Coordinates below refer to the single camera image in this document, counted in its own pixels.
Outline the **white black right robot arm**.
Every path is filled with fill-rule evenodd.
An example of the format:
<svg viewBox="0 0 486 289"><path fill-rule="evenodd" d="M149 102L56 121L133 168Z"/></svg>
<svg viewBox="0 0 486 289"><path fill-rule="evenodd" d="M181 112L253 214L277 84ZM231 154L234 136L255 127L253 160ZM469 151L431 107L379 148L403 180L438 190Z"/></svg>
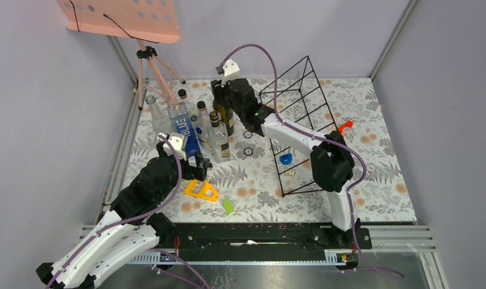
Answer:
<svg viewBox="0 0 486 289"><path fill-rule="evenodd" d="M247 131L282 142L309 157L314 182L328 194L331 221L336 227L333 240L339 247L350 247L357 239L353 228L357 218L347 194L355 162L342 135L337 131L323 134L280 119L273 108L258 101L245 78L226 84L213 80L211 89L214 99L227 105Z"/></svg>

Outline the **clear round bottle gold label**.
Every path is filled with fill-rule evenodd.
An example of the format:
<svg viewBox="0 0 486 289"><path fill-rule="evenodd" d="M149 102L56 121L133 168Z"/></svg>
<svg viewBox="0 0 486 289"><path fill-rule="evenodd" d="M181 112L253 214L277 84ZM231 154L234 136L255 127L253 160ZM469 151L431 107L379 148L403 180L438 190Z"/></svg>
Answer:
<svg viewBox="0 0 486 289"><path fill-rule="evenodd" d="M197 102L197 118L195 121L195 133L200 146L203 149L211 150L208 127L211 125L206 104L204 101Z"/></svg>

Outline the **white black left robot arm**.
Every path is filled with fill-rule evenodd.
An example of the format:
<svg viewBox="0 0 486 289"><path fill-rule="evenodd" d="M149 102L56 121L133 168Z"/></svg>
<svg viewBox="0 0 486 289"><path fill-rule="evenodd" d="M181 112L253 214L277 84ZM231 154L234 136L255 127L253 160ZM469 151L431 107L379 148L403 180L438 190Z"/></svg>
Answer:
<svg viewBox="0 0 486 289"><path fill-rule="evenodd" d="M131 259L155 246L174 241L174 224L161 212L180 189L182 180L206 179L210 159L183 157L175 141L162 140L158 156L148 160L132 182L111 202L90 233L66 256L36 268L46 288L99 288Z"/></svg>

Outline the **clear square bottle black cap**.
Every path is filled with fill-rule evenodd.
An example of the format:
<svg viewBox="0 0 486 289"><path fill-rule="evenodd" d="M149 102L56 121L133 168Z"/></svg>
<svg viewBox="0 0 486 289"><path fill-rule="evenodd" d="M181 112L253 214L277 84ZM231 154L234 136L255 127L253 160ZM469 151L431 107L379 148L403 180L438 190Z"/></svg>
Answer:
<svg viewBox="0 0 486 289"><path fill-rule="evenodd" d="M216 111L211 111L209 113L209 120L208 135L212 155L218 163L229 161L229 136L225 123L220 119L220 116Z"/></svg>

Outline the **blue square glass bottle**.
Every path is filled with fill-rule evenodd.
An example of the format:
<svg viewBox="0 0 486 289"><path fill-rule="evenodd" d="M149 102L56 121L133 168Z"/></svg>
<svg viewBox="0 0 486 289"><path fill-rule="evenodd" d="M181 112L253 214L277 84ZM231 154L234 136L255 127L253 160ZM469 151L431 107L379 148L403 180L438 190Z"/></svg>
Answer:
<svg viewBox="0 0 486 289"><path fill-rule="evenodd" d="M200 152L200 146L194 132L194 125L186 104L180 102L177 105L169 105L167 107L167 113L176 131L186 137L186 156L192 157L196 152Z"/></svg>

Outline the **dark green wine bottle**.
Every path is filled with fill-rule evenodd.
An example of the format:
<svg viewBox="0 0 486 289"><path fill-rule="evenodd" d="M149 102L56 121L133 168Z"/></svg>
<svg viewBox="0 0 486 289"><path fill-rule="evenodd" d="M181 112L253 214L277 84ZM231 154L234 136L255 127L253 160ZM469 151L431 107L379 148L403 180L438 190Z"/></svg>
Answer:
<svg viewBox="0 0 486 289"><path fill-rule="evenodd" d="M234 118L233 110L230 105L225 101L219 101L216 98L212 101L213 109L219 114L221 121L225 124L228 136L230 137L234 133Z"/></svg>

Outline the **clear bottle black label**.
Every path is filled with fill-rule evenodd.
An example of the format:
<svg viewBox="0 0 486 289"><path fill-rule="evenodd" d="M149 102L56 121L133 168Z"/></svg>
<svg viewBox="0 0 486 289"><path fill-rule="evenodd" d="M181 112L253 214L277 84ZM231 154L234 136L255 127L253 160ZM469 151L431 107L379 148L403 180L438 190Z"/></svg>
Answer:
<svg viewBox="0 0 486 289"><path fill-rule="evenodd" d="M152 128L156 136L160 133L170 134L171 132L176 132L169 116L161 110L154 96L146 96L145 102L152 115Z"/></svg>

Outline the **clear bottle blue gold emblem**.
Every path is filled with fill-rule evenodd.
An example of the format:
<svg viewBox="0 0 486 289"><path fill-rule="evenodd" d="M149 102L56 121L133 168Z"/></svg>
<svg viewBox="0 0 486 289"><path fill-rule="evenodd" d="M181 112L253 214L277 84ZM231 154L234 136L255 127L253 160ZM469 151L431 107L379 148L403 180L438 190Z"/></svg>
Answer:
<svg viewBox="0 0 486 289"><path fill-rule="evenodd" d="M196 104L192 101L192 99L188 96L185 89L178 90L178 96L185 103L187 112L189 114L189 118L193 125L196 124L198 120L198 108Z"/></svg>

